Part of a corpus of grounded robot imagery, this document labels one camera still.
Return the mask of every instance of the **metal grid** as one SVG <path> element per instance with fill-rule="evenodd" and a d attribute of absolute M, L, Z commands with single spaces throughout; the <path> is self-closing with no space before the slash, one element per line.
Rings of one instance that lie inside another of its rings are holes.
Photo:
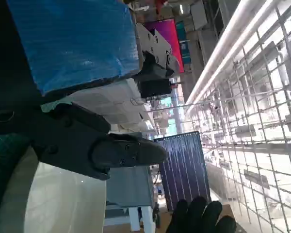
<path fill-rule="evenodd" d="M 175 120 L 180 133 L 200 131 L 209 176 L 224 175 L 217 194 L 248 232 L 291 233 L 291 0 L 278 2 L 190 116 Z"/>

